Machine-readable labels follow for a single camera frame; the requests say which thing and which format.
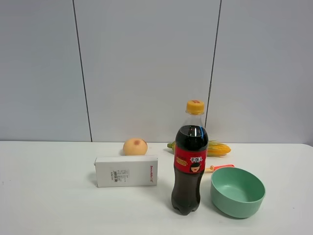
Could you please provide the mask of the corn cob with green husk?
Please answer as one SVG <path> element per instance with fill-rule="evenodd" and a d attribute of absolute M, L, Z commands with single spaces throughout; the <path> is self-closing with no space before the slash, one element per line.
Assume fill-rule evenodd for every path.
<path fill-rule="evenodd" d="M 186 150 L 186 151 L 203 151 L 204 147 L 201 147 L 200 149 L 195 148 L 193 146 L 183 146 L 182 144 L 179 144 L 178 147 L 180 149 Z M 217 140 L 209 141 L 207 145 L 207 156 L 208 157 L 223 157 L 231 152 L 231 148 L 221 143 Z"/>

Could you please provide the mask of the green plastic bowl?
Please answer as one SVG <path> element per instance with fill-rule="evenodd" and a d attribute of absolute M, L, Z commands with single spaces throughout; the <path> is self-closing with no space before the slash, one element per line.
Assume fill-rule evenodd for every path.
<path fill-rule="evenodd" d="M 211 201 L 228 216 L 239 219 L 253 216 L 265 194 L 262 181 L 246 170 L 225 167 L 211 175 Z"/>

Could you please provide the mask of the cola bottle with yellow cap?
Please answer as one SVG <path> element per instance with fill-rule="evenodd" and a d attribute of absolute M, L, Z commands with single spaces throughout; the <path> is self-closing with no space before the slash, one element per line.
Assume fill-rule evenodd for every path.
<path fill-rule="evenodd" d="M 209 138 L 202 123 L 204 102 L 189 100 L 186 122 L 178 130 L 174 149 L 175 182 L 171 203 L 182 215 L 198 209 L 200 183 L 205 170 Z"/>

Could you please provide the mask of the white cardboard box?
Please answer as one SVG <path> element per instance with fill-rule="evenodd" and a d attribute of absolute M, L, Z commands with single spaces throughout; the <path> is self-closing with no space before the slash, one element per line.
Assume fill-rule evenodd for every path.
<path fill-rule="evenodd" d="M 99 157 L 94 166 L 99 188 L 157 185 L 158 157 L 155 155 Z"/>

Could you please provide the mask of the orange peach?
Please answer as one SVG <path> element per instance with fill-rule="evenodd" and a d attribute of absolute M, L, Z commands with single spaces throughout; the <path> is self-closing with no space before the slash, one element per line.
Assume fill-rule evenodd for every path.
<path fill-rule="evenodd" d="M 123 152 L 126 156 L 145 155 L 147 150 L 146 141 L 139 138 L 128 139 L 123 145 Z"/>

